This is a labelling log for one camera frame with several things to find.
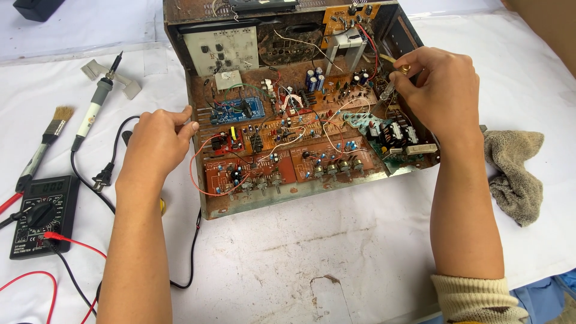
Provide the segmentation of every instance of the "finger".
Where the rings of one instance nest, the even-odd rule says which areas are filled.
[[[170,112],[169,114],[172,120],[174,120],[174,125],[182,125],[190,119],[190,116],[192,116],[192,106],[186,105],[182,112]]]
[[[424,83],[426,83],[426,80],[428,80],[429,75],[430,75],[430,69],[422,70],[422,73],[420,73],[420,75],[418,76],[418,80],[416,81],[416,87],[420,88],[421,86],[423,86]]]
[[[431,70],[434,69],[436,62],[446,56],[446,53],[439,51],[436,48],[430,48],[426,46],[418,47],[417,49],[403,55],[395,63],[394,67],[398,68],[405,64],[410,64],[410,74],[413,73],[412,67],[416,72],[420,71],[420,68],[427,67]]]
[[[196,122],[187,123],[186,125],[182,126],[180,131],[178,132],[178,137],[186,140],[186,142],[190,142],[190,138],[196,134],[196,131],[200,128],[200,125]]]
[[[390,74],[390,80],[394,82],[396,90],[404,97],[404,99],[406,99],[406,102],[408,102],[410,97],[418,91],[418,88],[416,88],[404,74],[398,71],[394,71]]]

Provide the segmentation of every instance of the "multimeter display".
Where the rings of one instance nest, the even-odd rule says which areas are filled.
[[[30,194],[49,194],[56,191],[66,190],[66,186],[67,183],[64,180],[33,184],[30,187]]]
[[[79,181],[75,176],[33,180],[24,189],[20,210],[29,212],[17,221],[10,259],[28,259],[54,252],[42,244],[44,233],[72,235]],[[54,242],[60,252],[70,242]]]

